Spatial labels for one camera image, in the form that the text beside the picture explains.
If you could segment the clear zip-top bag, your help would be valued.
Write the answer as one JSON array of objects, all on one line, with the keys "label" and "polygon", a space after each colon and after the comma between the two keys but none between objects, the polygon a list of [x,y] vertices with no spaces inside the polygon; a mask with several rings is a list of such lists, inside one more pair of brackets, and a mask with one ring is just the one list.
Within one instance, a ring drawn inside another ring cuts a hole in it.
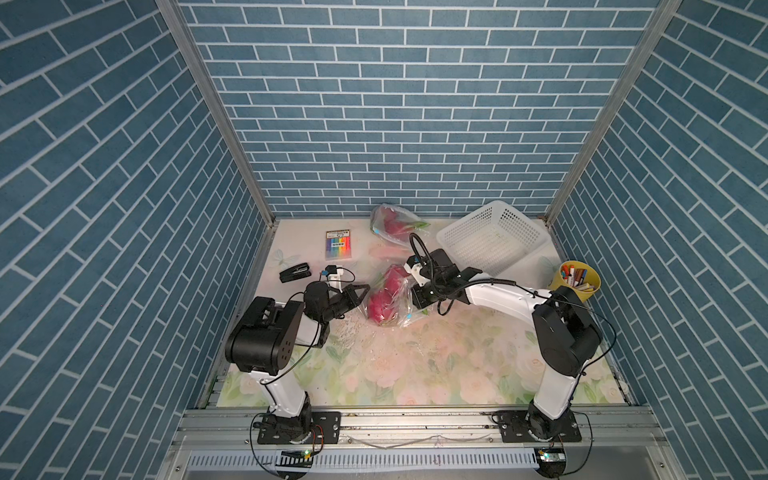
[{"label": "clear zip-top bag", "polygon": [[426,319],[427,309],[413,303],[416,283],[401,265],[389,265],[371,284],[362,310],[365,318],[380,327],[405,328]]}]

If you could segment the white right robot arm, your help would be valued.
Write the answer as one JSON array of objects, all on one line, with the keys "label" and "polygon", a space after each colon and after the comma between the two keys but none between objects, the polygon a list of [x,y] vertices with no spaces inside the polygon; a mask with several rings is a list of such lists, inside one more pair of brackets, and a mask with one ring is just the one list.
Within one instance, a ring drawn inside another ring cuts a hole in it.
[{"label": "white right robot arm", "polygon": [[603,341],[599,326],[573,290],[559,287],[539,293],[477,268],[460,270],[441,249],[410,256],[404,269],[415,280],[411,292],[419,309],[459,301],[529,321],[545,368],[526,414],[528,431],[537,440],[549,441],[571,425],[573,394]]}]

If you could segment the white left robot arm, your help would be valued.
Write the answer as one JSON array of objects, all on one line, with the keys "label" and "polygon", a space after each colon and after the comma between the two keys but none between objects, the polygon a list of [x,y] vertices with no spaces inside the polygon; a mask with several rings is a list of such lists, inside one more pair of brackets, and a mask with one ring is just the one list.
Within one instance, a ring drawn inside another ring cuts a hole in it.
[{"label": "white left robot arm", "polygon": [[303,443],[317,432],[310,395],[292,373],[298,366],[291,361],[293,351],[323,348],[330,323],[360,307],[369,291],[368,284],[336,288],[313,281],[286,302],[252,300],[225,341],[224,354],[269,401],[268,411],[255,422],[260,444]]}]

